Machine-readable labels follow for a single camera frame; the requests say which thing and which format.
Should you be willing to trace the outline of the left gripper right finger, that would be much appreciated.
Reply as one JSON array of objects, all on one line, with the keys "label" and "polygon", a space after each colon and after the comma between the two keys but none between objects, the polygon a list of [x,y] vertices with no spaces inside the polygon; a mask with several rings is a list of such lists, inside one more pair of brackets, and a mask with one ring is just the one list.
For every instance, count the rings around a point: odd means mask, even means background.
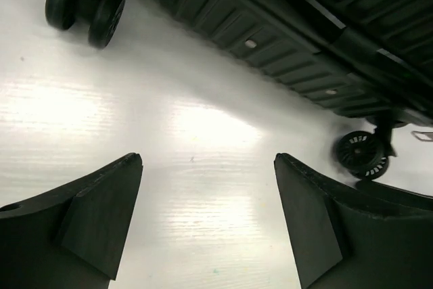
[{"label": "left gripper right finger", "polygon": [[275,176],[302,288],[431,288],[432,198],[341,183],[289,154]]}]

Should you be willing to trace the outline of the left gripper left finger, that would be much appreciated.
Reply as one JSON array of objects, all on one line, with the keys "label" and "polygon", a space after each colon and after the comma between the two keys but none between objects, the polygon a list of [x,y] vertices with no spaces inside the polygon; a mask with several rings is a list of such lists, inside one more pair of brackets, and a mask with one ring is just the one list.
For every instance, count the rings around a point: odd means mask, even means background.
[{"label": "left gripper left finger", "polygon": [[108,288],[118,274],[143,163],[99,170],[1,207],[2,288]]}]

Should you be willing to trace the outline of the black hard-shell suitcase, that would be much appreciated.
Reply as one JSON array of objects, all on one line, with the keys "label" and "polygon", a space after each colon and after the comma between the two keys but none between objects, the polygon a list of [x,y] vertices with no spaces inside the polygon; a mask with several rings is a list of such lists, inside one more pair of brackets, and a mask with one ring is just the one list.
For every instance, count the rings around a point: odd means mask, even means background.
[{"label": "black hard-shell suitcase", "polygon": [[353,176],[381,177],[394,129],[432,126],[432,0],[158,0],[177,21],[338,116],[364,118],[334,145]]}]

